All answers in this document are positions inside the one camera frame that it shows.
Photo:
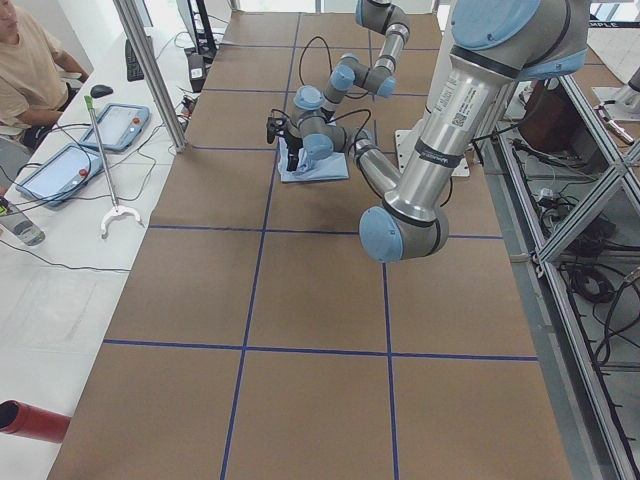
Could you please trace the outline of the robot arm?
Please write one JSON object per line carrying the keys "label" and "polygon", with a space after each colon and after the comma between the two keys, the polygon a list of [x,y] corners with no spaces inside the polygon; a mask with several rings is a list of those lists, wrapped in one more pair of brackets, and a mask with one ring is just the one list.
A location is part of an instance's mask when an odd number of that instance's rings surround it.
{"label": "robot arm", "polygon": [[335,153],[353,158],[379,195],[359,222],[361,244],[382,263],[440,250],[448,222],[440,195],[474,140],[499,90],[579,70],[586,58],[590,5],[586,1],[460,1],[452,12],[452,64],[404,168],[390,163],[362,129],[345,128],[334,112],[353,87],[382,97],[395,88],[399,56],[410,37],[407,14],[388,1],[361,1],[357,23],[385,40],[373,66],[341,57],[324,89],[300,87],[293,110],[267,121],[267,138],[284,139],[286,165]]}
{"label": "robot arm", "polygon": [[355,54],[346,53],[332,69],[321,107],[325,119],[331,121],[335,111],[354,87],[368,94],[390,97],[396,88],[395,71],[402,50],[410,38],[410,21],[402,8],[391,1],[358,1],[356,23],[384,37],[377,59],[371,66],[360,62]]}

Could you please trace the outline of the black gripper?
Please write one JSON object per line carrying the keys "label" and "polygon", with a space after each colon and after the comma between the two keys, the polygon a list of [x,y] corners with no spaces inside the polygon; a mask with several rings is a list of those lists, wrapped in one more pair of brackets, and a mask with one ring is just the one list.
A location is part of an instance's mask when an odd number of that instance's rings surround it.
{"label": "black gripper", "polygon": [[295,172],[299,165],[299,149],[303,147],[303,141],[300,137],[293,135],[287,130],[282,134],[282,138],[288,149],[286,171]]}

